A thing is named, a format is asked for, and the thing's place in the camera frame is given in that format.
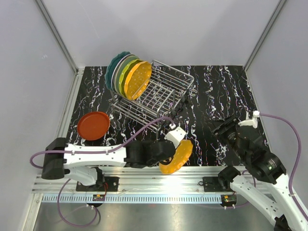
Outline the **orange dotted scalloped plate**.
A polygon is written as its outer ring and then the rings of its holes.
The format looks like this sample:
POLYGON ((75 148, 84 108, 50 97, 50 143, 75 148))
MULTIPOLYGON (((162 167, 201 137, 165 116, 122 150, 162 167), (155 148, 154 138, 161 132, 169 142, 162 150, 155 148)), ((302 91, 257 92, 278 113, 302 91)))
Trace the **orange dotted scalloped plate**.
POLYGON ((145 91, 151 74, 152 66, 147 61, 139 62, 131 68, 124 84, 124 93, 128 100, 137 99, 145 91))

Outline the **lime green dotted plate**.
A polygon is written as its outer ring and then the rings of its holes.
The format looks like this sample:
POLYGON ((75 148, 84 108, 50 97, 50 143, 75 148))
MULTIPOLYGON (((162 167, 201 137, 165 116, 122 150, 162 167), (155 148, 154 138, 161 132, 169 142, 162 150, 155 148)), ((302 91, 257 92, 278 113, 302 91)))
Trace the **lime green dotted plate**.
POLYGON ((126 94, 125 94, 125 91, 124 91, 124 86, 125 86, 125 82, 126 82, 126 78, 128 76, 128 73, 130 72, 130 70, 138 63, 140 63, 142 60, 140 59, 134 59, 130 62, 128 62, 125 66, 124 66, 124 69, 121 71, 121 74, 120 74, 120 78, 119 78, 119 81, 118 81, 118 90, 119 90, 119 93, 126 98, 126 94))

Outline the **teal scalloped plate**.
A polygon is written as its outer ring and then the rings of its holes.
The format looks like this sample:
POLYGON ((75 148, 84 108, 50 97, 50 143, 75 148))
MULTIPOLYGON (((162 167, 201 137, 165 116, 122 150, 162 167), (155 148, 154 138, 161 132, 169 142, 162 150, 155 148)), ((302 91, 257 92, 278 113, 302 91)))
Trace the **teal scalloped plate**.
POLYGON ((121 53, 119 53, 117 56, 115 56, 110 64, 107 67, 106 73, 104 75, 104 79, 105 79, 105 84, 108 90, 112 90, 112 86, 111 86, 111 79, 112 79, 112 75, 113 75, 113 71, 116 67, 116 65, 118 64, 118 62, 125 57, 126 55, 131 54, 128 51, 123 51, 121 53))

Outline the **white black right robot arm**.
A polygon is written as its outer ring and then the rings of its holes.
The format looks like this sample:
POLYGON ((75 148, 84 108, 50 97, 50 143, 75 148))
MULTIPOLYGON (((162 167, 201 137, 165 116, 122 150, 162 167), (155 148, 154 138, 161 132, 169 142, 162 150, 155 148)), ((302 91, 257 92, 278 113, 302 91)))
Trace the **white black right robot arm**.
POLYGON ((260 211, 276 231, 306 231, 308 210, 293 189, 294 172, 287 174, 277 155, 262 141, 258 132, 259 111, 247 113, 241 121, 236 115, 209 122, 211 133, 239 157, 245 170, 268 189, 272 199, 246 181, 235 167, 224 168, 218 174, 218 186, 223 191, 240 193, 260 211))

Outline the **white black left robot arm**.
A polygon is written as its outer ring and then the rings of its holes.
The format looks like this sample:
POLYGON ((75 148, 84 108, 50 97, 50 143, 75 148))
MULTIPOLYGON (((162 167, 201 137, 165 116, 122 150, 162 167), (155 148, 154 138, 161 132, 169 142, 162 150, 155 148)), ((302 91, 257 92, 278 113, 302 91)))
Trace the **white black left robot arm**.
POLYGON ((175 155, 171 141, 131 141, 114 146, 80 146, 55 139, 44 154, 41 177, 45 180, 68 178, 93 191, 103 187, 101 166, 145 168, 167 161, 175 155))

